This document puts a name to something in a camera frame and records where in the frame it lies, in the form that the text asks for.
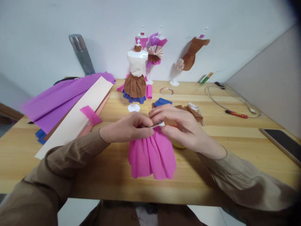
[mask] green marker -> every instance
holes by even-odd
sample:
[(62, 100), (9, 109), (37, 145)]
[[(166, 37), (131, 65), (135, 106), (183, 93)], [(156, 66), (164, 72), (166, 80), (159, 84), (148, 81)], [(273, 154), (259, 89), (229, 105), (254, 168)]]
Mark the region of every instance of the green marker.
[(204, 85), (205, 84), (205, 82), (211, 77), (213, 75), (213, 72), (210, 72), (204, 79), (203, 79), (203, 81), (201, 81), (201, 85)]

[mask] pink crepe paper skirt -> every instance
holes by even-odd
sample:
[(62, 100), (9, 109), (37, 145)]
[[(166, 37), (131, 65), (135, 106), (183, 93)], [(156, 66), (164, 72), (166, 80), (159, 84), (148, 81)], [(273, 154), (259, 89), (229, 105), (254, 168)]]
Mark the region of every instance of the pink crepe paper skirt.
[(154, 131), (153, 136), (129, 144), (129, 163), (135, 179), (151, 174), (157, 180), (172, 179), (176, 171), (176, 157), (170, 140), (160, 127)]

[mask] white mannequin base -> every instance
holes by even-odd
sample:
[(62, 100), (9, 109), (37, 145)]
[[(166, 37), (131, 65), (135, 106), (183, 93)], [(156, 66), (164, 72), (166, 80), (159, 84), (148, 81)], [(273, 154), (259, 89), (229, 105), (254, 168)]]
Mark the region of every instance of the white mannequin base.
[(178, 86), (178, 85), (179, 85), (179, 83), (178, 83), (177, 81), (173, 81), (173, 80), (171, 80), (169, 83), (170, 83), (172, 86)]
[(153, 84), (153, 83), (154, 83), (153, 80), (147, 80), (147, 81), (146, 81), (146, 84), (147, 84), (147, 85), (151, 85), (151, 84)]
[(139, 112), (140, 111), (140, 106), (138, 104), (132, 103), (128, 106), (128, 111), (129, 112), (132, 112), (132, 111)]

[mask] brown sleeve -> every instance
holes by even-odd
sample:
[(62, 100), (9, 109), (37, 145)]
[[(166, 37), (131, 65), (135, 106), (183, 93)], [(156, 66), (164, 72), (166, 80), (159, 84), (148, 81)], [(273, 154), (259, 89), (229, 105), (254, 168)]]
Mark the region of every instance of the brown sleeve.
[(19, 182), (0, 209), (2, 225), (57, 225), (78, 171), (109, 144), (98, 130), (48, 151), (31, 173)]
[(293, 205), (297, 196), (294, 189), (232, 152), (227, 151), (227, 156), (220, 160), (198, 156), (220, 189), (236, 204), (265, 211), (280, 211)]

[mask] hand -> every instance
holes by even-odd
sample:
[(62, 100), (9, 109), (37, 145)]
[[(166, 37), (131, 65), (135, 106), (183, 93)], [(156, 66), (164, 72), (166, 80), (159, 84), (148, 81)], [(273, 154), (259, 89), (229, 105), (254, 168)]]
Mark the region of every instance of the hand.
[(154, 123), (164, 119), (174, 120), (177, 128), (165, 125), (162, 132), (185, 147), (210, 159), (222, 159), (226, 156), (224, 147), (208, 136), (188, 111), (166, 104), (152, 109), (149, 115)]
[(106, 143), (128, 142), (140, 138), (148, 138), (154, 134), (150, 118), (138, 112), (131, 112), (126, 117), (99, 129), (100, 137)]

